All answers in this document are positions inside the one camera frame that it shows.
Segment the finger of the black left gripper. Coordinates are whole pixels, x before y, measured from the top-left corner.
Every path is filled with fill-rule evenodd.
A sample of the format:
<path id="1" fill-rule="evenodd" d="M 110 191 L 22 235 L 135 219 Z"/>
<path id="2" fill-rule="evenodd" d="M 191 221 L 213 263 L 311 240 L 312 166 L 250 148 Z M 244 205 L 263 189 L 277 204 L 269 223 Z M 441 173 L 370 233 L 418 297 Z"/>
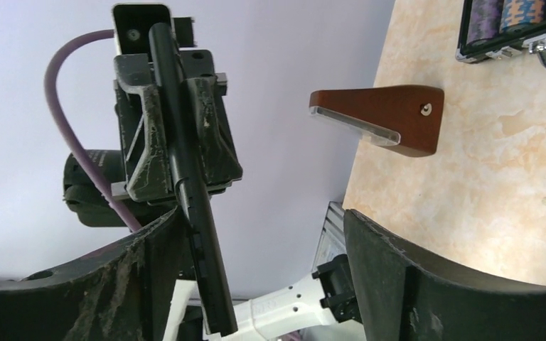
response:
<path id="1" fill-rule="evenodd" d="M 125 190 L 135 202 L 172 197 L 164 121 L 157 86 L 114 83 Z"/>
<path id="2" fill-rule="evenodd" d="M 243 169 L 232 141 L 228 118 L 216 81 L 212 77 L 186 80 L 208 186 L 230 186 L 242 178 Z"/>

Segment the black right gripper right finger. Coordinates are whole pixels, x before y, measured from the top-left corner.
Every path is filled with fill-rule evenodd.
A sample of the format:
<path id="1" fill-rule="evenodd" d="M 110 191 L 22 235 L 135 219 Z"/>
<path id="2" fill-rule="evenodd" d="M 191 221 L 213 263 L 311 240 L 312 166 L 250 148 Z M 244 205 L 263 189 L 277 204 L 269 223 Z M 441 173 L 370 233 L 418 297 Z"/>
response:
<path id="1" fill-rule="evenodd" d="M 446 259 L 357 210 L 343 230 L 368 340 L 546 340 L 546 286 Z"/>

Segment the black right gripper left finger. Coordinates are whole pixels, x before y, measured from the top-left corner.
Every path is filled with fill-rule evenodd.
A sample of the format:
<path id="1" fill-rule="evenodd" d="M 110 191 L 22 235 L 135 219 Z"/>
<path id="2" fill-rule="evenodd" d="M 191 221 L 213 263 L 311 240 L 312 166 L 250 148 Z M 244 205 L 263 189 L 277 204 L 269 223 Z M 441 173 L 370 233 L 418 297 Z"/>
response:
<path id="1" fill-rule="evenodd" d="M 161 340 L 181 260 L 184 215 L 20 281 L 0 281 L 0 340 Z"/>

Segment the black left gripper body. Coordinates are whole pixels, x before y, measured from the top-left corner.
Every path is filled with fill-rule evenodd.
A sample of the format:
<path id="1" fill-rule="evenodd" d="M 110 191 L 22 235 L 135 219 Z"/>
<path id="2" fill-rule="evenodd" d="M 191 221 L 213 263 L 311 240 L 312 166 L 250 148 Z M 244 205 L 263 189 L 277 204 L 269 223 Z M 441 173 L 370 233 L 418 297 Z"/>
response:
<path id="1" fill-rule="evenodd" d="M 226 76 L 215 71 L 213 54 L 209 50 L 177 50 L 166 58 L 174 70 L 173 80 L 183 84 L 186 80 L 204 78 L 214 86 L 217 96 L 228 91 Z M 138 97 L 141 87 L 155 85 L 157 71 L 148 53 L 121 54 L 114 58 L 114 93 L 116 99 Z"/>

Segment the black remote with buttons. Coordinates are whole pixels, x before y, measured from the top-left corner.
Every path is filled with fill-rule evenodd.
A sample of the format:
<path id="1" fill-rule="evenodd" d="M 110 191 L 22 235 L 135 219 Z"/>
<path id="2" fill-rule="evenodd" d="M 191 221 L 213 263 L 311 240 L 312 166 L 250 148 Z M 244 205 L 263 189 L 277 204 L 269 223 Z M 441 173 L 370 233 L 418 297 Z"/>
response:
<path id="1" fill-rule="evenodd" d="M 188 227 L 204 321 L 209 333 L 224 337 L 237 332 L 237 321 L 200 160 L 191 97 L 186 81 L 181 85 L 173 80 L 174 70 L 166 64 L 166 58 L 179 50 L 170 26 L 153 25 L 149 46 L 167 126 L 173 188 Z"/>

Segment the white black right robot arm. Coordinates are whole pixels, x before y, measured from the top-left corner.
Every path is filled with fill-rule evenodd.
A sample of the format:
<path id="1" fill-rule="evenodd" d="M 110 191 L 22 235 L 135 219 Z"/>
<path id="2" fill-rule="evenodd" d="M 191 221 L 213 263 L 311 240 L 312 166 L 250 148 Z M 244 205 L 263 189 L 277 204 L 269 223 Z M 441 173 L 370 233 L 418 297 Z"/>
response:
<path id="1" fill-rule="evenodd" d="M 546 286 L 502 278 L 403 239 L 356 210 L 346 252 L 291 286 L 215 316 L 230 340 L 345 320 L 368 340 L 546 340 Z M 0 340 L 170 340 L 184 310 L 183 214 L 19 281 L 0 281 Z"/>

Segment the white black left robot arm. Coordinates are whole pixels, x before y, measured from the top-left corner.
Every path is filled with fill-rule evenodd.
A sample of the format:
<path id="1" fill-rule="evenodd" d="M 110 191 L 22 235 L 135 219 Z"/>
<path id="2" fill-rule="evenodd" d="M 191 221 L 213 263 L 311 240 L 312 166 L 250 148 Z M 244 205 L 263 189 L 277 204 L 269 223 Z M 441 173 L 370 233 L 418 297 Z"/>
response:
<path id="1" fill-rule="evenodd" d="M 226 86 L 215 73 L 209 50 L 182 50 L 180 57 L 190 92 L 189 104 L 197 132 L 204 180 L 210 195 L 225 192 L 241 180 L 223 103 Z M 118 197 L 141 225 L 146 225 L 177 204 L 167 149 L 164 116 L 159 107 L 154 69 L 145 54 L 114 59 L 114 81 L 120 135 L 119 150 L 90 149 L 112 194 Z M 64 201 L 88 227 L 121 227 L 123 221 L 74 156 L 68 156 L 63 173 Z"/>

